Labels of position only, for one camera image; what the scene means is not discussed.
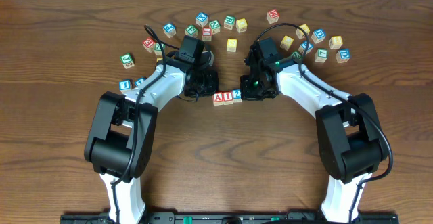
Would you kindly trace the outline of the blue 2 block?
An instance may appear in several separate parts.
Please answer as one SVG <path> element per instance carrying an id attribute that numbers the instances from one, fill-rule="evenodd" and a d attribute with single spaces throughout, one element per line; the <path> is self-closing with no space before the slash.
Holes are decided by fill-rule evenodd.
<path id="1" fill-rule="evenodd" d="M 239 89 L 234 89 L 232 91 L 232 96 L 233 96 L 234 103 L 242 102 L 242 93 Z"/>

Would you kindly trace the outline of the red I block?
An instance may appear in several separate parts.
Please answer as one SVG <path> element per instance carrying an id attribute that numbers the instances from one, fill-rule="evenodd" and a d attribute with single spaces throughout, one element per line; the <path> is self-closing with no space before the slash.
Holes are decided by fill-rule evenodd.
<path id="1" fill-rule="evenodd" d="M 233 93 L 231 91 L 223 92 L 223 104 L 230 105 L 233 104 Z"/>

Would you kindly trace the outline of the red A block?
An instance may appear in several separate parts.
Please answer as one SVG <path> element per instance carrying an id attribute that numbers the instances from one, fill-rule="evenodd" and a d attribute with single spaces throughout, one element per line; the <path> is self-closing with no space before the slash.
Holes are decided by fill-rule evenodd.
<path id="1" fill-rule="evenodd" d="M 221 92 L 215 93 L 212 96 L 212 102 L 214 106 L 221 106 L 224 104 L 223 94 Z"/>

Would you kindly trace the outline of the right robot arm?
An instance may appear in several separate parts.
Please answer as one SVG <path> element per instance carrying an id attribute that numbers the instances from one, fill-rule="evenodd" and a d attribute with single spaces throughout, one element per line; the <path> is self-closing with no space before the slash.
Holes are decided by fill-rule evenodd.
<path id="1" fill-rule="evenodd" d="M 373 100 L 334 89 L 293 58 L 246 58 L 250 74 L 241 77 L 244 100 L 283 94 L 315 118 L 319 154 L 329 173 L 321 212 L 327 221 L 352 223 L 365 184 L 385 177 L 373 173 L 384 160 L 393 160 Z"/>

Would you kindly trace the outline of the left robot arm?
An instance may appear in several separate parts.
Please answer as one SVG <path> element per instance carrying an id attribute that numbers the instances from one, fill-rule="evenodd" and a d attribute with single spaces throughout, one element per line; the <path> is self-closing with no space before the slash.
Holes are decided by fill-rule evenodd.
<path id="1" fill-rule="evenodd" d="M 139 180 L 150 160 L 158 113 L 182 93 L 212 95 L 218 85 L 212 65 L 208 52 L 199 62 L 160 60 L 138 87 L 122 94 L 108 91 L 100 97 L 84 157 L 104 181 L 112 223 L 140 222 L 145 203 Z"/>

